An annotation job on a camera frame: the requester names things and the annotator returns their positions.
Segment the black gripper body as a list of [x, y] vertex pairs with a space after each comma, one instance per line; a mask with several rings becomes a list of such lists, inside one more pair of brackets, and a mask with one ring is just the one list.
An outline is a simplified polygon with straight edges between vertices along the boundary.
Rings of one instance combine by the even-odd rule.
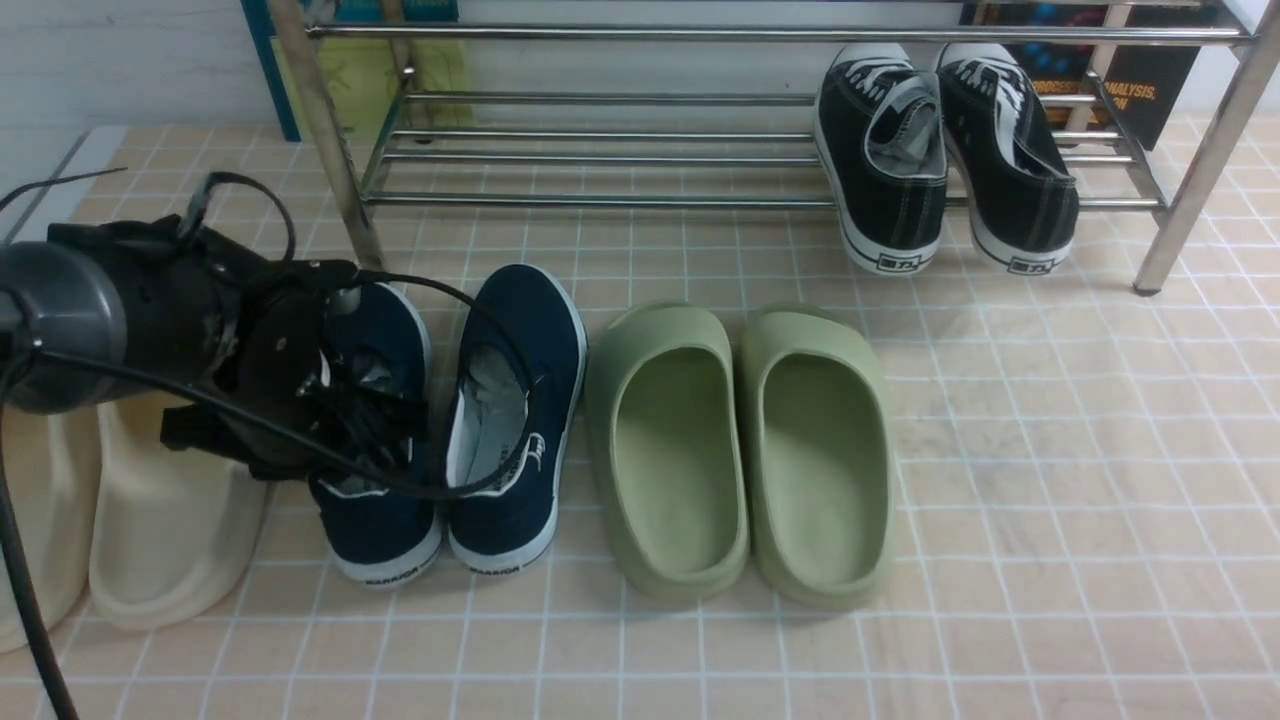
[[260, 480], [338, 477], [335, 457], [385, 474], [424, 457], [431, 348], [403, 292], [385, 282], [278, 287], [247, 323], [210, 391], [307, 445], [191, 404], [164, 411], [166, 448], [233, 460]]

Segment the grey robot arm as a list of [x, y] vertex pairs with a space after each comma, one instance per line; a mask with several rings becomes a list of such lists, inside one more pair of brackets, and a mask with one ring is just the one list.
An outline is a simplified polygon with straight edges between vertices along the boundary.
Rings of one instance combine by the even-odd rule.
[[160, 439], [244, 464], [260, 479], [408, 469], [425, 439], [426, 373], [396, 331], [396, 300], [353, 263], [273, 260], [224, 234], [152, 223], [58, 223], [3, 250], [8, 400], [40, 415], [151, 389], [196, 393]]

